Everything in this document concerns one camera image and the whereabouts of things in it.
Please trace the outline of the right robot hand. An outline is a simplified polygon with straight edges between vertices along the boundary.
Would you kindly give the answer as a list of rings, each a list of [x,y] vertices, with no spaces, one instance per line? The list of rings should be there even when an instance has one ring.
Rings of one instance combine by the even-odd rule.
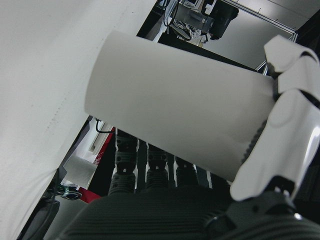
[[[294,199],[320,148],[320,60],[280,35],[269,75],[118,31],[85,112],[116,127],[116,171],[61,240],[317,240]]]

